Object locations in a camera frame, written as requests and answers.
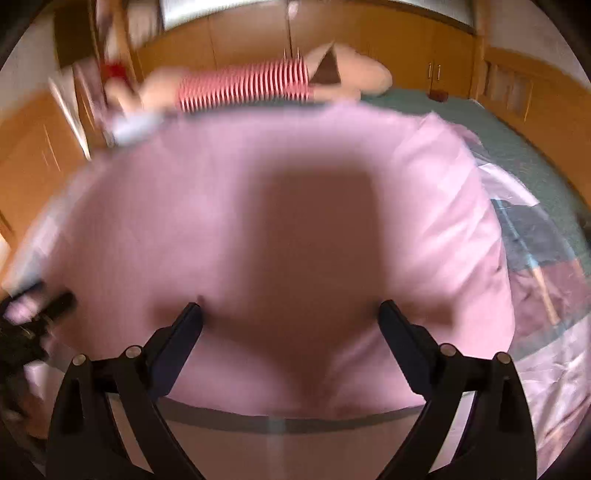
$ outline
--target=red object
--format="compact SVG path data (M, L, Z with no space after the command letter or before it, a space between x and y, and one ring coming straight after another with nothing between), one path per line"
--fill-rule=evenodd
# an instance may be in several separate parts
M221 105L272 98L309 100L308 69L303 59L277 60L193 73L178 89L178 107L194 112Z
M127 69L122 63L102 63L100 65L100 76L103 80L103 84L109 79L119 78L129 85Z

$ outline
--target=wooden wardrobe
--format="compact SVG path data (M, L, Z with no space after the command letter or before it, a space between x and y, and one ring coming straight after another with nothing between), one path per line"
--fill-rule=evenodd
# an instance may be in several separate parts
M215 69L297 57L337 41L383 63L394 87L433 88L467 98L475 43L469 27L462 30L412 10L386 1L261 2L173 28L136 51L134 64L138 77L145 78L161 66Z

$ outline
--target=pink fabric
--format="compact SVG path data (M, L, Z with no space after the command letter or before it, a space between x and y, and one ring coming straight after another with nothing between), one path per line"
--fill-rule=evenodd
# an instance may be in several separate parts
M383 299L466 355L511 342L501 230L435 114L217 112L110 161L51 255L48 281L79 300L56 334L119 355L198 301L177 401L321 419L419 405L378 330Z

